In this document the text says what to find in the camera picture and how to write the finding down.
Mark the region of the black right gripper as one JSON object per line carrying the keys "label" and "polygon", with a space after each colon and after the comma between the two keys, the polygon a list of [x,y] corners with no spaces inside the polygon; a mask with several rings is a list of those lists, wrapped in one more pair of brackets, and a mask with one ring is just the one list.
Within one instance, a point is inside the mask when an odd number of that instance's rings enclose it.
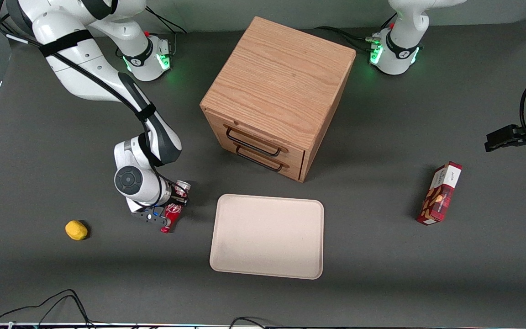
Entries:
{"label": "black right gripper", "polygon": [[190,184],[185,181],[177,181],[170,184],[171,194],[166,205],[178,205],[185,207],[189,200]]}

